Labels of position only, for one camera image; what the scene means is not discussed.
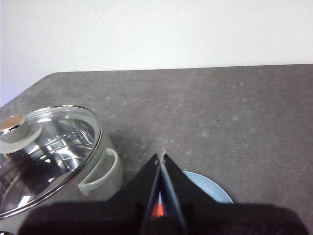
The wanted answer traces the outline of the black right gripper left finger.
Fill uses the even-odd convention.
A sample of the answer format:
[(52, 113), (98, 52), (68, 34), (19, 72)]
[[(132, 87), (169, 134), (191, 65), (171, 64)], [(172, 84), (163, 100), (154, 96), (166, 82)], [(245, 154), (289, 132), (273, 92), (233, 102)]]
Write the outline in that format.
[(137, 175), (106, 201), (60, 202), (32, 211), (20, 235), (139, 234), (155, 211), (159, 159), (154, 154)]

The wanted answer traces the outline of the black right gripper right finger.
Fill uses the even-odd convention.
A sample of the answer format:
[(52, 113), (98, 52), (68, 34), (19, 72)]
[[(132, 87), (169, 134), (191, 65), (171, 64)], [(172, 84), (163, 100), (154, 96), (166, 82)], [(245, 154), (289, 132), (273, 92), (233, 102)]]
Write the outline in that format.
[(271, 204), (219, 203), (194, 184), (168, 154), (161, 156), (164, 211), (187, 235), (307, 235), (289, 209)]

